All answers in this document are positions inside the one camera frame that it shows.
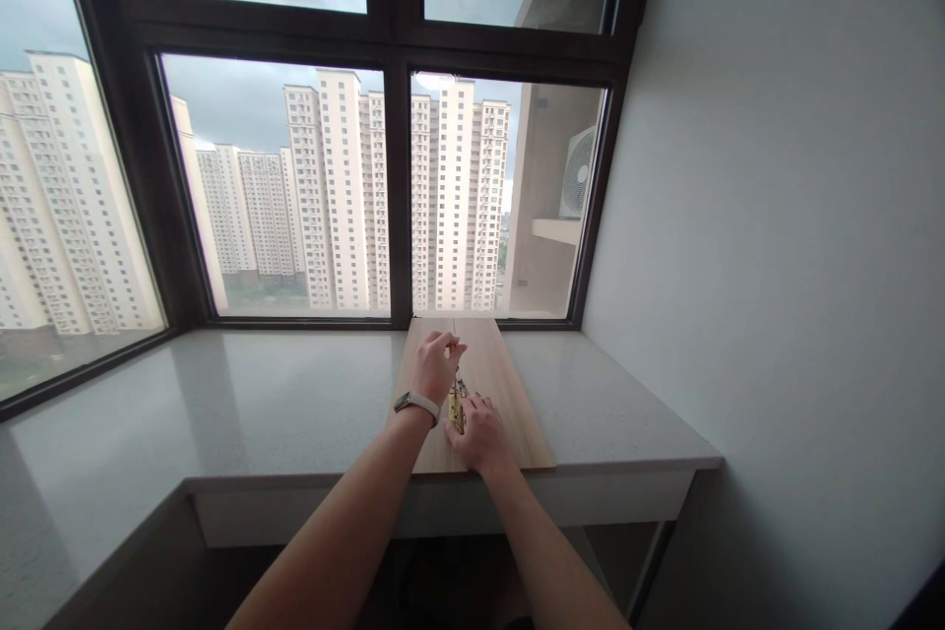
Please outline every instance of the wooden board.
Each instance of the wooden board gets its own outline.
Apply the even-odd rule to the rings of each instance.
[[[394,400],[410,390],[413,378],[413,358],[416,349],[434,330],[450,331],[469,345],[460,361],[460,376],[474,396],[492,398],[512,444],[515,462],[523,471],[553,470],[554,454],[548,447],[544,432],[538,424],[532,402],[522,386],[502,335],[491,318],[414,318],[410,323],[404,358],[397,377],[397,386],[391,395]],[[446,433],[436,427],[430,431],[413,467],[413,474],[464,473]]]

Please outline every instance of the air conditioner outdoor unit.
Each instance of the air conditioner outdoor unit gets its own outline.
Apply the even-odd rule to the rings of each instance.
[[[561,206],[558,216],[562,219],[580,219],[588,197],[591,179],[591,162],[594,160],[594,139],[598,127],[591,126],[581,131],[568,143],[568,162],[564,168],[564,183],[561,185]]]

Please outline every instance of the watch strap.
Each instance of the watch strap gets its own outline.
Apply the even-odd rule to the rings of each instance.
[[[427,399],[421,394],[416,394],[414,392],[407,392],[402,397],[400,397],[397,402],[394,404],[394,411],[399,411],[405,409],[406,407],[413,404],[414,406],[419,406],[421,409],[429,411],[430,415],[433,416],[433,425],[430,428],[433,428],[440,420],[440,408]]]

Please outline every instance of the floor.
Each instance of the floor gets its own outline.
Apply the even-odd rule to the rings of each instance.
[[[208,552],[212,586],[200,625],[223,628],[282,549]],[[505,536],[392,541],[356,628],[505,628],[529,614]]]

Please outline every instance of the quartz countertop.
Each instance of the quartz countertop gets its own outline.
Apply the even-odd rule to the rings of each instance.
[[[503,337],[560,471],[721,463],[584,335]],[[406,338],[200,330],[0,424],[0,628],[42,627],[184,479],[342,474]]]

